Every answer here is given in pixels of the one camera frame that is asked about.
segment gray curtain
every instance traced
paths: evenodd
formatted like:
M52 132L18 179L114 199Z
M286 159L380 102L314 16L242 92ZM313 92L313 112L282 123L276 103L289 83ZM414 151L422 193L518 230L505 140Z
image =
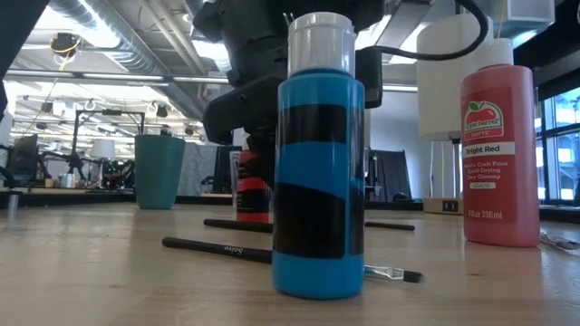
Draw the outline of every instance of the gray curtain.
M372 154L377 156L376 177L382 189L378 196L375 194L371 196L371 201L391 202L392 197L397 193L403 193L412 198L405 152L373 150Z
M178 196L201 196L210 190L208 186L202 189L201 181L214 175L217 146L187 143L181 165Z

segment black tape stripe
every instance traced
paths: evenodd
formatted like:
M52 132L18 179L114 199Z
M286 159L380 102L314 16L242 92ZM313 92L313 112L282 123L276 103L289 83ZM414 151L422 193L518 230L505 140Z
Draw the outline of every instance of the black tape stripe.
M363 180L364 110L351 110L351 177Z
M274 249L309 258L342 258L344 199L315 189L276 183Z
M364 252L364 193L357 187L351 186L350 200L349 253L362 254Z
M264 189L252 189L237 192L236 210L238 213L268 213L270 197Z
M279 146L306 141L346 143L346 108L310 104L281 110L278 114Z

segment blue paint bottle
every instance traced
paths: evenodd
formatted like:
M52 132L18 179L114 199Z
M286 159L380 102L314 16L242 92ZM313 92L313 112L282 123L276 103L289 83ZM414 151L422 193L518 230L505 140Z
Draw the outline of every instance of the blue paint bottle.
M351 21L313 13L289 31L278 89L273 279L283 293L339 299L363 287L364 87Z

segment table surface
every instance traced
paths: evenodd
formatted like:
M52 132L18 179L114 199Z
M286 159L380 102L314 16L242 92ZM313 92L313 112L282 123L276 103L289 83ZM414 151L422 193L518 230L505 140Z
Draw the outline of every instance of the table surface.
M0 215L2 325L578 325L580 254L467 243L460 216L367 211L415 232L366 228L368 263L425 273L424 284L367 280L361 295L284 296L270 267L161 246L165 235L269 248L271 235L202 225L231 207L135 204ZM580 241L580 227L542 224Z

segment white bottle cap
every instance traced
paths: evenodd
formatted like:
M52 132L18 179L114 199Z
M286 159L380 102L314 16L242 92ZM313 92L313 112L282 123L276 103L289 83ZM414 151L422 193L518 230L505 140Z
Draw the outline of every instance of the white bottle cap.
M288 76L305 69L336 69L354 76L351 20L340 14L311 13L298 17L288 31Z
M514 49L509 39L499 38L483 43L476 50L480 69L495 65L514 65Z

